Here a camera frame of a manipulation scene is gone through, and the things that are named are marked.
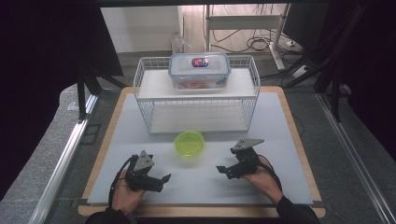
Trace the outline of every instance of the white board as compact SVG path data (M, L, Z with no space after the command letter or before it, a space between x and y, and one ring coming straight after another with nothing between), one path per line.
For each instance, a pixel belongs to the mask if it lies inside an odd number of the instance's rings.
M260 93L247 133L204 133L205 149L196 158L182 158L176 154L173 146L176 136L175 133L149 134L134 95L128 94L88 203L107 203L116 172L129 157L144 149L154 156L155 165L149 176L172 176L162 192L147 192L142 203L271 204L246 180L229 180L216 168L237 163L230 148L240 138L261 138L265 142L254 149L275 167L284 194L294 203L312 204L303 167L275 92Z

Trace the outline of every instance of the green bowl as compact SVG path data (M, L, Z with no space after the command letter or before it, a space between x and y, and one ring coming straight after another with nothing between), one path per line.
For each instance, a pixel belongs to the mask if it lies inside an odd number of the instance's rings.
M184 157L196 156L205 147L205 139L202 134L194 131L180 133L174 143L177 154Z

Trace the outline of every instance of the aluminum rail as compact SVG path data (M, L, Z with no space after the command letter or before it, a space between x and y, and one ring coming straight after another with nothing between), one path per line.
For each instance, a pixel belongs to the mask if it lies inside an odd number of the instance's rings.
M378 185L369 174L356 148L353 146L352 142L347 136L347 133L344 130L342 123L337 122L335 117L332 115L332 112L330 110L330 104L325 96L325 93L317 93L317 98L322 106L323 111L326 114L326 117L330 121L330 124L332 125L335 134L337 135L341 145L343 146L346 155L352 163L355 172L361 180L363 187L365 188L368 196L370 197L375 207L375 210L382 219L382 222L384 224L396 224L395 216L392 214L392 211L389 208L388 202L382 194L381 189L378 187Z
M76 151L78 142L83 135L85 128L87 127L88 120L90 118L96 101L97 97L94 95L91 95L88 99L86 104L87 116L81 123L76 124L73 132L71 133L70 138L64 148L64 152L62 153L61 158L59 159L58 164L56 165L52 176L49 179L49 183L44 189L40 201L38 201L38 204L35 207L35 211L33 212L33 215L29 220L29 224L39 224L45 222L52 203L55 199L55 196L58 192L58 189L61 186L62 181L64 180L64 175L67 172L67 167L69 166L70 161L72 160L73 155Z

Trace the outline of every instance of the metal stand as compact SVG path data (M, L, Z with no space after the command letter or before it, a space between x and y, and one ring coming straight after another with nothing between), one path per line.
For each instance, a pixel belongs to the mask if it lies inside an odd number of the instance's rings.
M364 10L366 9L367 4L362 6L358 4L355 6L352 16L347 23L346 27L344 28L343 33L341 33L340 39L337 41L335 47L333 48L330 56L325 60L323 63L314 67L308 71L306 71L301 76L295 78L293 81L284 85L284 88L290 88L298 83L306 80L309 77L321 72L317 82L315 83L314 89L316 92L325 92L329 85L332 83L332 115L340 121L339 114L338 114L338 101L340 95L340 77L338 72L336 71L337 64L339 63L339 57L341 50L343 49L344 45L347 43L350 35L352 34L356 24L358 23L361 15L363 14Z
M206 40L205 52L210 51L211 30L250 30L250 29L276 29L274 42L269 43L269 49L273 55L277 70L285 70L285 65L279 57L277 45L285 24L290 4L286 4L281 15L264 16L210 16L210 5L206 5Z

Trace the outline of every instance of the wire basket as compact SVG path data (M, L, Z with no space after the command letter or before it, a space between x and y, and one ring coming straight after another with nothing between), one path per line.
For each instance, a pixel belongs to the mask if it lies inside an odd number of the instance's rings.
M232 72L221 91L177 91L169 57L142 58L134 96L149 133L247 132L260 92L253 57L228 56Z

